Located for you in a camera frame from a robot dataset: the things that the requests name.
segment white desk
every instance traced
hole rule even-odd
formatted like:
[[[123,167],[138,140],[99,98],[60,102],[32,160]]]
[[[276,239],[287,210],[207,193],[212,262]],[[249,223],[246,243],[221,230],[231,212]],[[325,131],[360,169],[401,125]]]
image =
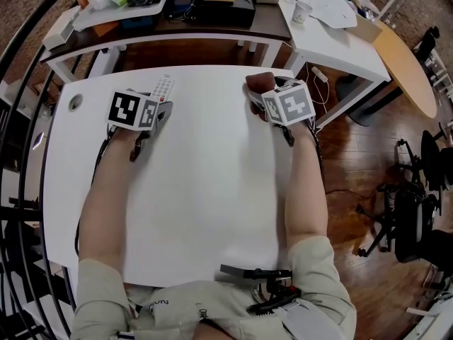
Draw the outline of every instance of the white desk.
[[[316,121],[316,125],[322,128],[383,81],[390,81],[390,76],[372,44],[343,29],[332,29],[311,16],[302,26],[293,23],[294,4],[285,0],[279,2],[292,36],[293,53],[285,69],[290,69],[296,76],[304,64],[310,62],[365,79],[348,97]]]
[[[261,67],[188,66],[109,74],[67,84],[50,133],[44,181],[49,260],[77,267],[74,235],[105,138],[113,89],[151,89],[176,80],[173,112],[134,163],[127,205],[125,281],[171,286],[212,280],[220,264],[274,268],[285,257],[282,213],[291,149],[251,113],[245,76]],[[84,97],[70,113],[69,100]]]

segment remote control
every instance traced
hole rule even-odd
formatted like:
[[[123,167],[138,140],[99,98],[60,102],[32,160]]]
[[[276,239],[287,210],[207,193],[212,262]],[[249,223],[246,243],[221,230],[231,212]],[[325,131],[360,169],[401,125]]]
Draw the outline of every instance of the remote control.
[[[175,81],[171,78],[170,74],[164,74],[164,76],[157,81],[154,90],[151,92],[151,97],[158,98],[161,103],[165,102],[168,99],[168,96],[170,96],[174,83]]]

